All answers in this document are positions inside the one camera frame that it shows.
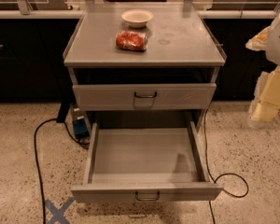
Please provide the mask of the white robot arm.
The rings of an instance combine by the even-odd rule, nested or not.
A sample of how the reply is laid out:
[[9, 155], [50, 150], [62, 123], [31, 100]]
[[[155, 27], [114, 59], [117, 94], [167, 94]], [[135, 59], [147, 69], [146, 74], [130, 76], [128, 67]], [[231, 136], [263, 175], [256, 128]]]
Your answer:
[[271, 72], [262, 72], [249, 107], [248, 124], [260, 128], [271, 122], [280, 111], [280, 12], [270, 26], [245, 44], [247, 49], [265, 51], [266, 59], [276, 65]]

